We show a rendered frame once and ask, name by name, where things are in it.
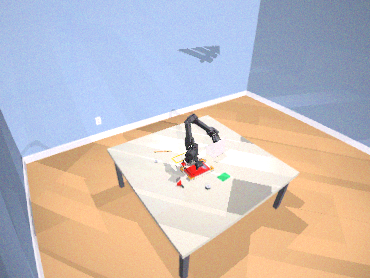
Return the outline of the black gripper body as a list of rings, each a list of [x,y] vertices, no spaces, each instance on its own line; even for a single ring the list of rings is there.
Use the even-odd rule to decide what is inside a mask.
[[[195,166],[196,166],[197,168],[202,167],[202,166],[204,165],[204,163],[203,163],[202,161],[198,161],[198,160],[197,160],[197,159],[199,159],[199,158],[198,158],[198,155],[199,155],[199,153],[198,153],[198,154],[195,154],[195,156],[194,156],[194,161],[196,162],[196,163],[195,163]]]

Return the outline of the green flat square marker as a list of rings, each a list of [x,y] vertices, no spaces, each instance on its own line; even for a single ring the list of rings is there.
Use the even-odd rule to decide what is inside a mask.
[[[228,177],[230,177],[230,176],[228,176],[227,175],[227,173],[224,173],[224,174],[222,174],[222,175],[220,175],[219,177],[217,177],[218,179],[220,179],[221,181],[224,181],[225,179],[227,179]]]

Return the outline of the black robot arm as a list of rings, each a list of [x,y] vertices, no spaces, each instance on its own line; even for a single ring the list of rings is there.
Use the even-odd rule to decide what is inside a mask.
[[[212,137],[212,140],[214,143],[222,140],[219,136],[219,131],[217,129],[215,129],[214,127],[210,127],[206,125],[205,123],[203,123],[202,121],[200,121],[198,119],[198,116],[194,113],[187,117],[187,119],[184,121],[184,124],[185,124],[185,132],[186,132],[185,147],[187,151],[186,157],[184,159],[188,164],[194,161],[194,156],[195,154],[198,154],[198,146],[199,146],[199,144],[195,143],[195,140],[192,136],[191,124],[196,124],[202,129],[204,129],[206,131],[206,134],[209,137]]]

